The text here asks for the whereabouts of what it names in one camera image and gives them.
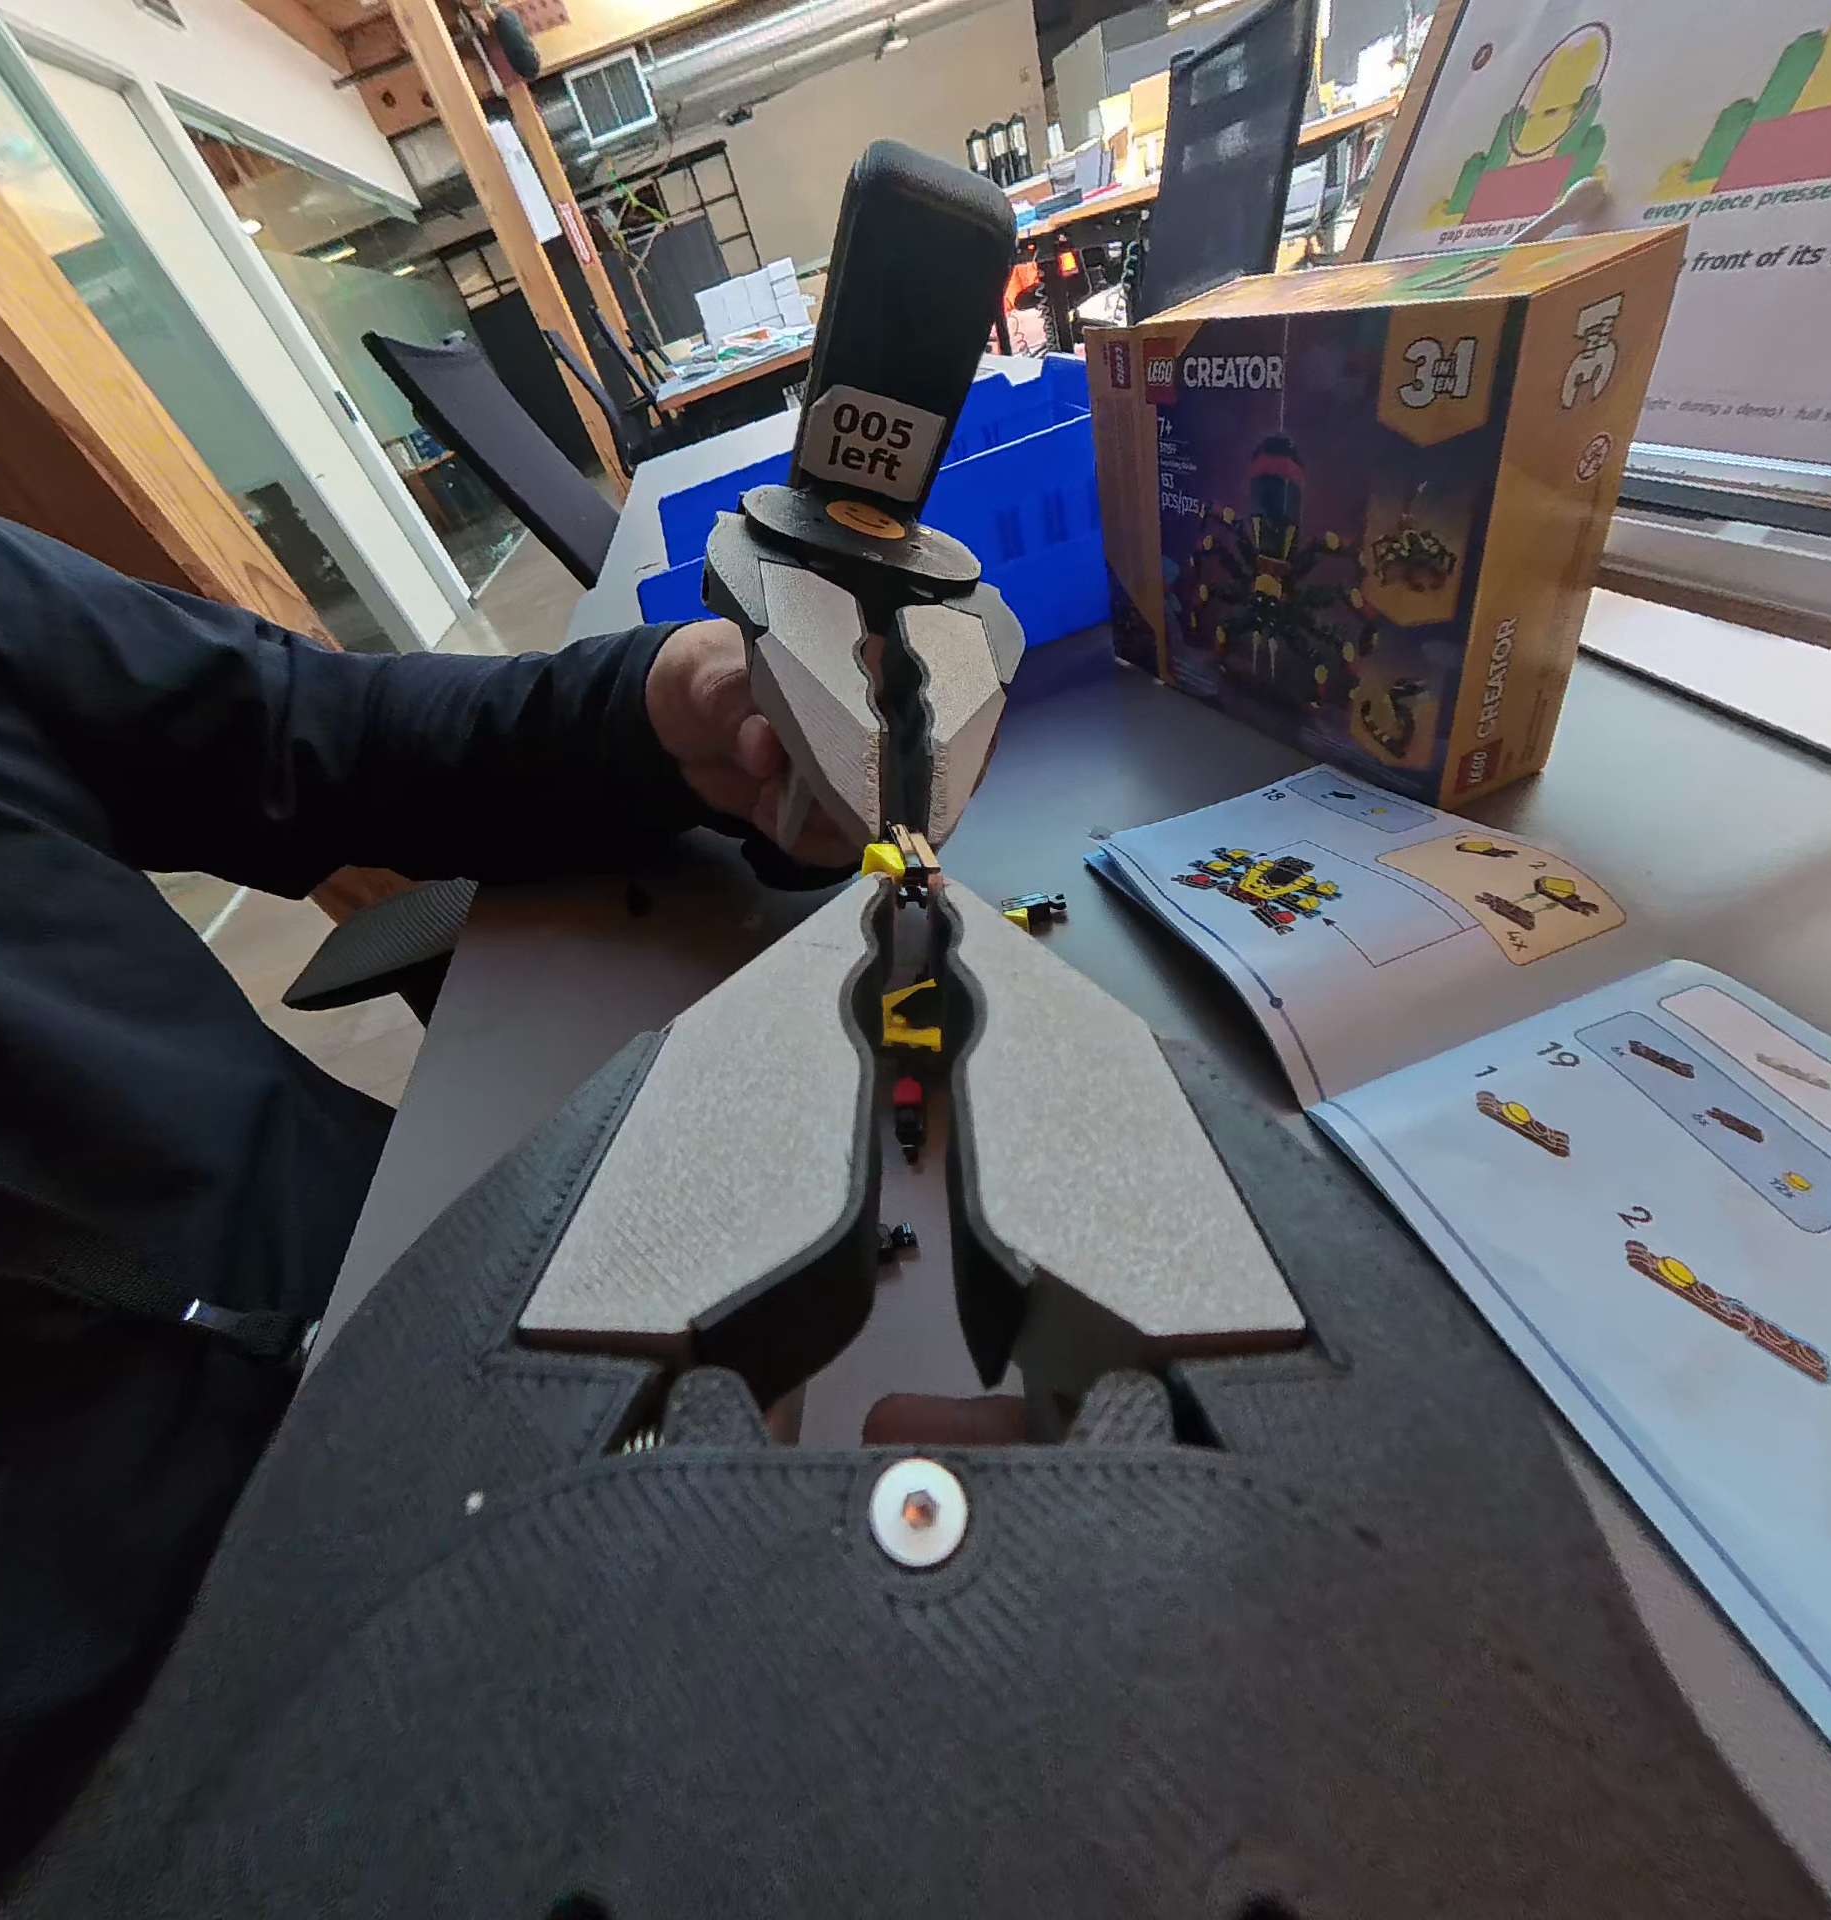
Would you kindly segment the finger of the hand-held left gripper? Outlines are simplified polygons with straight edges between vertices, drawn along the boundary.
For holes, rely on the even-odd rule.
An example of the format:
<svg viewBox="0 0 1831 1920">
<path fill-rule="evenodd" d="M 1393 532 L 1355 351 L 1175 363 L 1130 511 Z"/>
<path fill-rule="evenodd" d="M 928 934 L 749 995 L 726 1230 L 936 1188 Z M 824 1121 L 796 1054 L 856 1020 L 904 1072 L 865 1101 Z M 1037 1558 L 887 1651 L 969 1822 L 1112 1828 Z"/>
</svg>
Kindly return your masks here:
<svg viewBox="0 0 1831 1920">
<path fill-rule="evenodd" d="M 878 839 L 886 728 L 861 606 L 850 589 L 787 561 L 760 559 L 758 584 L 765 628 L 753 688 L 789 756 L 779 847 L 800 845 L 814 804 L 853 845 Z"/>
<path fill-rule="evenodd" d="M 976 794 L 1022 652 L 1022 625 L 998 592 L 902 608 L 914 668 L 904 821 L 931 845 L 949 839 Z"/>
</svg>

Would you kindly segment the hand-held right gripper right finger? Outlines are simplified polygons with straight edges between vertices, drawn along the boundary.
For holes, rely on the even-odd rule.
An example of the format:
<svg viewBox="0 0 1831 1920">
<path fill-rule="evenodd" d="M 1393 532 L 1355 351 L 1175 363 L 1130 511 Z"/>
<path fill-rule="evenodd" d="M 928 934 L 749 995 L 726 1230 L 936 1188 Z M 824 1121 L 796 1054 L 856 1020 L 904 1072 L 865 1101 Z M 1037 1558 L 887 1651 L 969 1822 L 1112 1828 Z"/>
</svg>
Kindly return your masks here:
<svg viewBox="0 0 1831 1920">
<path fill-rule="evenodd" d="M 961 883 L 936 896 L 952 1283 L 987 1387 L 1070 1426 L 1116 1371 L 1287 1355 L 1280 1260 L 1148 1025 Z"/>
</svg>

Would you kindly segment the yellow black lego spider model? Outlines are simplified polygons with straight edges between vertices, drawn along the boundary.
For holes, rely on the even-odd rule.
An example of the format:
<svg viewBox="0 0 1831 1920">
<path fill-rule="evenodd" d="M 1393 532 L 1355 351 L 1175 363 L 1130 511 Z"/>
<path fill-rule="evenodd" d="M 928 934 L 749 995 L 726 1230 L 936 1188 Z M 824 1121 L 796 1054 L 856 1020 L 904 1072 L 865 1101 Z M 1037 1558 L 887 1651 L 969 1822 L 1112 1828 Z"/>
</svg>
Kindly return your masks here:
<svg viewBox="0 0 1831 1920">
<path fill-rule="evenodd" d="M 936 898 L 899 905 L 878 989 L 877 1058 L 887 1135 L 909 1169 L 925 1161 L 932 1088 L 944 1069 L 944 953 Z"/>
</svg>

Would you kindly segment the person's left forearm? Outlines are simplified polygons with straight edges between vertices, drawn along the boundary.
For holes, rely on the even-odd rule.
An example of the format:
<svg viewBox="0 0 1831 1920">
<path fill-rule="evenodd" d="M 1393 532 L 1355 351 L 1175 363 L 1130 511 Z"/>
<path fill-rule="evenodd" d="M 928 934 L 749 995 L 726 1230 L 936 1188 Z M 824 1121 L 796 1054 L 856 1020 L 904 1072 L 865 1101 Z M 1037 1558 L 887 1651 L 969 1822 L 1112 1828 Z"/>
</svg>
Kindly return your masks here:
<svg viewBox="0 0 1831 1920">
<path fill-rule="evenodd" d="M 136 865 L 286 898 L 342 868 L 573 876 L 704 821 L 647 717 L 666 635 L 526 658 L 349 655 L 135 586 L 54 728 Z"/>
</svg>

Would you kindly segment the lego set box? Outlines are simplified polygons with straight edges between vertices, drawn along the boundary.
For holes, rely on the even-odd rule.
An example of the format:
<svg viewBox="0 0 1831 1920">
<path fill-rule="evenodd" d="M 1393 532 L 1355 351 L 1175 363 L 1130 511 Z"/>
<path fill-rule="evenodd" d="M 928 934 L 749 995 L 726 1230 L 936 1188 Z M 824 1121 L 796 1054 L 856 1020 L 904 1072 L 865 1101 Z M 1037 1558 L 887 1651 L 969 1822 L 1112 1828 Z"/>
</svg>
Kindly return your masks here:
<svg viewBox="0 0 1831 1920">
<path fill-rule="evenodd" d="M 1116 655 L 1419 804 L 1540 774 L 1685 241 L 1246 276 L 1092 328 Z"/>
</svg>

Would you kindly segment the lego instruction booklet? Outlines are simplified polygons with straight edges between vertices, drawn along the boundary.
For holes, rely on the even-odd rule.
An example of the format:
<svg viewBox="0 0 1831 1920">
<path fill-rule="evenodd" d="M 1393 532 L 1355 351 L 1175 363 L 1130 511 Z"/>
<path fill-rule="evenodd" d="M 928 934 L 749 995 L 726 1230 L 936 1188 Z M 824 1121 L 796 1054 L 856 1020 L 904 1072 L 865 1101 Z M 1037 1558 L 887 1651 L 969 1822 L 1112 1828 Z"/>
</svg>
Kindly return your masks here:
<svg viewBox="0 0 1831 1920">
<path fill-rule="evenodd" d="M 1831 1038 L 1332 765 L 1095 837 L 1831 1743 Z"/>
</svg>

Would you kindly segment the person's left hand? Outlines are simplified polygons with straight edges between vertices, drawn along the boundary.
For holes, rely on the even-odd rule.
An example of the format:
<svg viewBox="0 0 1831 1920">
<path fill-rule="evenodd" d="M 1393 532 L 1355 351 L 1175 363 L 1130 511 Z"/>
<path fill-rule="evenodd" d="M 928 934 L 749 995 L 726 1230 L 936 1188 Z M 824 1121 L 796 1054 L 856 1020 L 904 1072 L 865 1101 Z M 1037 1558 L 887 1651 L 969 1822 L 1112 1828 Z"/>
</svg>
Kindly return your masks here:
<svg viewBox="0 0 1831 1920">
<path fill-rule="evenodd" d="M 706 616 L 668 636 L 642 684 L 647 725 L 700 808 L 755 830 L 805 868 L 848 868 L 861 841 L 810 804 L 791 845 L 780 813 L 789 756 L 755 700 L 743 636 L 732 622 Z"/>
</svg>

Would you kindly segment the stack of white boxes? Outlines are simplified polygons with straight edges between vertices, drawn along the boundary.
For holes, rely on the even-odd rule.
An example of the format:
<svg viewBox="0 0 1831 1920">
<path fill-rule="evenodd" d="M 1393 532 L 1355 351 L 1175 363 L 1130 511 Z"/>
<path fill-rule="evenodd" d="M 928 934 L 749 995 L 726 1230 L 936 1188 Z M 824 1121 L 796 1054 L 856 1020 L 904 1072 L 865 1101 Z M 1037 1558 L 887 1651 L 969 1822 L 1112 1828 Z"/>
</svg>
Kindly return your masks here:
<svg viewBox="0 0 1831 1920">
<path fill-rule="evenodd" d="M 700 331 L 711 349 L 743 336 L 775 338 L 812 325 L 796 261 L 780 256 L 749 275 L 695 293 Z"/>
</svg>

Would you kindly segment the blue plastic bin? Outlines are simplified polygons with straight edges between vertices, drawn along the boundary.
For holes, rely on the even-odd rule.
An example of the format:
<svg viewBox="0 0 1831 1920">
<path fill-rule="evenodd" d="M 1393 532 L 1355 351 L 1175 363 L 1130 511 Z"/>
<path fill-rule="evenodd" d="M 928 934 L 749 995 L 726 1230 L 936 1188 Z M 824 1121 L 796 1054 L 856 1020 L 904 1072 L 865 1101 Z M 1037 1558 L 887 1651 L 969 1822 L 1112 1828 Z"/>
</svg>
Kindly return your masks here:
<svg viewBox="0 0 1831 1920">
<path fill-rule="evenodd" d="M 1102 515 L 1086 369 L 1049 353 L 987 360 L 957 421 L 928 524 L 963 540 L 1019 616 L 1029 650 L 1098 628 L 1108 616 Z M 696 616 L 704 548 L 713 517 L 741 493 L 789 476 L 796 413 L 758 419 L 647 464 L 636 526 L 645 548 L 607 561 L 602 589 L 626 620 Z"/>
</svg>

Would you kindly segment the black mesh office chair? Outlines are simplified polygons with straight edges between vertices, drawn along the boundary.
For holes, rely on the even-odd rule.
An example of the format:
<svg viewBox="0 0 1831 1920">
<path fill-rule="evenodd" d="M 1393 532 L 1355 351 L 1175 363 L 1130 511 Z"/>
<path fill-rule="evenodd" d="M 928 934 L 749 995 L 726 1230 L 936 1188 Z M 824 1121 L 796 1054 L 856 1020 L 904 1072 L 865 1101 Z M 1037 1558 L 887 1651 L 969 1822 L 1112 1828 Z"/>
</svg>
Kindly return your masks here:
<svg viewBox="0 0 1831 1920">
<path fill-rule="evenodd" d="M 1317 1 L 1249 5 L 1173 60 L 1162 183 L 1130 313 L 1158 318 L 1275 267 L 1317 43 Z"/>
</svg>

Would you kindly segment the grey mesh office chair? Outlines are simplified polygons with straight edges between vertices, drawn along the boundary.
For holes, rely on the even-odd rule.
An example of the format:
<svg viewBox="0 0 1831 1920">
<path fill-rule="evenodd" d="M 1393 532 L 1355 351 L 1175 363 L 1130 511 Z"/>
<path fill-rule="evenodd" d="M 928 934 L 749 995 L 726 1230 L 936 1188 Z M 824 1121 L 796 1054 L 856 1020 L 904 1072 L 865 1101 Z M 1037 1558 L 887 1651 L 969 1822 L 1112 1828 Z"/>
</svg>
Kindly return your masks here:
<svg viewBox="0 0 1831 1920">
<path fill-rule="evenodd" d="M 458 876 L 360 908 L 286 985 L 283 1008 L 317 1013 L 399 996 L 418 1021 L 428 1021 L 473 898 L 475 883 Z"/>
</svg>

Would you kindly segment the person's torso in navy jacket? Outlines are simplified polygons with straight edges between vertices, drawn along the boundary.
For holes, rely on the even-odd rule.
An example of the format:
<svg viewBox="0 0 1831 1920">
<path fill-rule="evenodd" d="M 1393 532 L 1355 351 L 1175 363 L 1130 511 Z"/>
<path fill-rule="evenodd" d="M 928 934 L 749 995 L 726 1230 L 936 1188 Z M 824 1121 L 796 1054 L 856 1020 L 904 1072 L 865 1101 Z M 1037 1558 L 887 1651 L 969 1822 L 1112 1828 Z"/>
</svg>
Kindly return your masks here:
<svg viewBox="0 0 1831 1920">
<path fill-rule="evenodd" d="M 135 586 L 188 597 L 0 519 L 0 1884 L 179 1632 L 387 1131 L 64 754 Z"/>
</svg>

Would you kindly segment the printed instruction sign board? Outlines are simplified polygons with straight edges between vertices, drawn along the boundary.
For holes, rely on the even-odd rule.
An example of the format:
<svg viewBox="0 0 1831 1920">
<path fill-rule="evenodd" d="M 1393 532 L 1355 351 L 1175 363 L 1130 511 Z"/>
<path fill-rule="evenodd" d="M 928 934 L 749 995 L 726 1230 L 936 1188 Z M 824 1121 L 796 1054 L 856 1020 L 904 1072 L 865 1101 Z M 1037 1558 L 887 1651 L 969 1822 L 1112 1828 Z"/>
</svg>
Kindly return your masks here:
<svg viewBox="0 0 1831 1920">
<path fill-rule="evenodd" d="M 1642 461 L 1831 510 L 1831 1 L 1436 5 L 1347 256 L 1664 228 Z"/>
</svg>

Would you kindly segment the wall air conditioner unit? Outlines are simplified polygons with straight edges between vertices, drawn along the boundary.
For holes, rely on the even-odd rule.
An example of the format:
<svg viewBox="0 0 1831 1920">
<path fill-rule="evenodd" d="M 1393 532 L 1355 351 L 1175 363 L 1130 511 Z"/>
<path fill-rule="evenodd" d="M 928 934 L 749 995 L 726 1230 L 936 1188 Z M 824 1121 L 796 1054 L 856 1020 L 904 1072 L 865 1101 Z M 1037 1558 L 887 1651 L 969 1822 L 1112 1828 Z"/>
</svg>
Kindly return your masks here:
<svg viewBox="0 0 1831 1920">
<path fill-rule="evenodd" d="M 651 86 L 630 44 L 565 69 L 562 81 L 578 130 L 594 150 L 636 140 L 661 125 Z"/>
</svg>

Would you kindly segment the wooden door frame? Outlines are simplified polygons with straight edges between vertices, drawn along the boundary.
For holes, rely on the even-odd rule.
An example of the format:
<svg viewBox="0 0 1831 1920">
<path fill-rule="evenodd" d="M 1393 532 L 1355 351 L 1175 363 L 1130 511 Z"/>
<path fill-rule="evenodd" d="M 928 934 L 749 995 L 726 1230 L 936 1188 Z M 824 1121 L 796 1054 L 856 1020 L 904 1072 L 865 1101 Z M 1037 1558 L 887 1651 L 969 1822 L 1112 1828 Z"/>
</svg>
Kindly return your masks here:
<svg viewBox="0 0 1831 1920">
<path fill-rule="evenodd" d="M 0 517 L 333 645 L 290 573 L 0 190 Z"/>
</svg>

